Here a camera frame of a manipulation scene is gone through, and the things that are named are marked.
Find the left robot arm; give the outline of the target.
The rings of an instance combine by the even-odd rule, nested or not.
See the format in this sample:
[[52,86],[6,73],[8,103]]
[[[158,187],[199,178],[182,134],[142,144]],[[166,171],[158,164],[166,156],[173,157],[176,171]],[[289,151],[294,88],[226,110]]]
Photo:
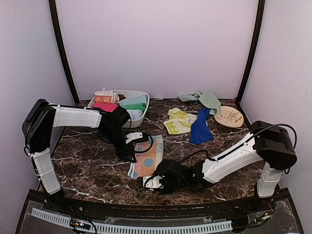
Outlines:
[[36,176],[50,197],[50,205],[63,213],[69,208],[69,202],[63,198],[62,190],[51,159],[51,137],[55,128],[86,127],[97,129],[101,138],[115,148],[116,156],[128,162],[136,162],[135,151],[122,126],[130,119],[129,113],[122,107],[112,112],[99,108],[82,108],[56,105],[45,99],[38,99],[22,124],[25,153],[31,158]]

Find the blue polka dot towel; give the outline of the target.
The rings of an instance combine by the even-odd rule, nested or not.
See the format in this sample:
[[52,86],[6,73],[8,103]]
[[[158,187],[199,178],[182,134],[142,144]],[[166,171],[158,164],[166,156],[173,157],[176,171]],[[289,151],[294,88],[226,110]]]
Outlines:
[[152,136],[153,145],[149,151],[135,154],[137,162],[131,163],[127,176],[132,179],[151,176],[158,164],[163,160],[163,137],[162,135]]

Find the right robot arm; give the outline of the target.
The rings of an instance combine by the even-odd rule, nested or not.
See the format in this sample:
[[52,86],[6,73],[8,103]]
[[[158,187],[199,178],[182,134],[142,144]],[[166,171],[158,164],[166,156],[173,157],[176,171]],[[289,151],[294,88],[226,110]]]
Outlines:
[[249,164],[264,161],[261,177],[255,186],[256,195],[249,200],[249,208],[258,212],[267,205],[268,197],[274,194],[283,175],[297,162],[297,139],[291,140],[289,129],[293,127],[288,124],[258,120],[237,144],[191,168],[176,160],[162,160],[152,184],[164,194],[175,190],[200,192]]

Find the orange bunny towel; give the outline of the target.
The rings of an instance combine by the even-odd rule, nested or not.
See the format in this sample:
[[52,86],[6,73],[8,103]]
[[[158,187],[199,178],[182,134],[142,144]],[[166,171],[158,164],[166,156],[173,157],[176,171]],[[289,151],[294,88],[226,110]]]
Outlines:
[[119,93],[115,91],[96,91],[94,102],[95,104],[118,104],[119,103]]

